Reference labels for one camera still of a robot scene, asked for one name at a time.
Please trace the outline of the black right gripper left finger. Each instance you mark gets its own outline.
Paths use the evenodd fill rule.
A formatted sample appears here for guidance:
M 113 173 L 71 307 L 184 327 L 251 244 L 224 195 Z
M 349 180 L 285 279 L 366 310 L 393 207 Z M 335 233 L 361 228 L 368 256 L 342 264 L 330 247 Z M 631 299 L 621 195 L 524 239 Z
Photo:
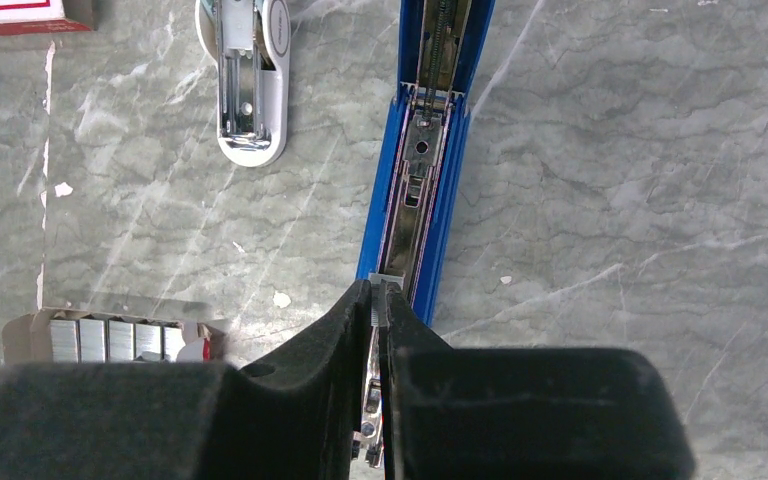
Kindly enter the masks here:
M 345 479 L 371 287 L 253 363 L 0 370 L 0 479 Z

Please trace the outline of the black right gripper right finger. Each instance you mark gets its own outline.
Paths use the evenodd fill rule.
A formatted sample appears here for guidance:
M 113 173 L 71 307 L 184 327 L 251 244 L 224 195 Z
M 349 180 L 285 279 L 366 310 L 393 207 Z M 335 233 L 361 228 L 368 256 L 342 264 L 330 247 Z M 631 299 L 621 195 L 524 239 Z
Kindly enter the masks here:
M 380 327 L 389 479 L 689 479 L 665 381 L 605 347 L 455 348 L 396 285 Z

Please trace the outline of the grey staple strip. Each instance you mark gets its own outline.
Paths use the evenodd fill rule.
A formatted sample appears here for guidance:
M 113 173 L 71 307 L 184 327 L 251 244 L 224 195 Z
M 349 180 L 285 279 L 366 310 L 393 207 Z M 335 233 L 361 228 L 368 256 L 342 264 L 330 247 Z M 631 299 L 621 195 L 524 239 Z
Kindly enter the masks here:
M 376 328 L 389 324 L 387 290 L 390 285 L 398 289 L 404 284 L 404 277 L 389 274 L 371 273 L 368 277 L 372 287 L 371 325 Z

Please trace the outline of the grey staple strips tray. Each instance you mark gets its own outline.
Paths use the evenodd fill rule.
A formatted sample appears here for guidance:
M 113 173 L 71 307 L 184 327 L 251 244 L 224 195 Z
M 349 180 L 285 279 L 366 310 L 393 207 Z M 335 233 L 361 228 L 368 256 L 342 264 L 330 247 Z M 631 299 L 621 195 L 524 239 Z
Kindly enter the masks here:
M 6 365 L 220 360 L 225 334 L 209 323 L 41 309 L 2 329 Z

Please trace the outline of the white red staple box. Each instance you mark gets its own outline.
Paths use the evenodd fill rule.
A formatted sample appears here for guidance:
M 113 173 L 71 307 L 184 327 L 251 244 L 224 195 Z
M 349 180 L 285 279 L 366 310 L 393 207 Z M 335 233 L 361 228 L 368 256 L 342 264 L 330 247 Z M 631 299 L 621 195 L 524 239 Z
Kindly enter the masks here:
M 90 0 L 0 0 L 0 36 L 93 31 Z

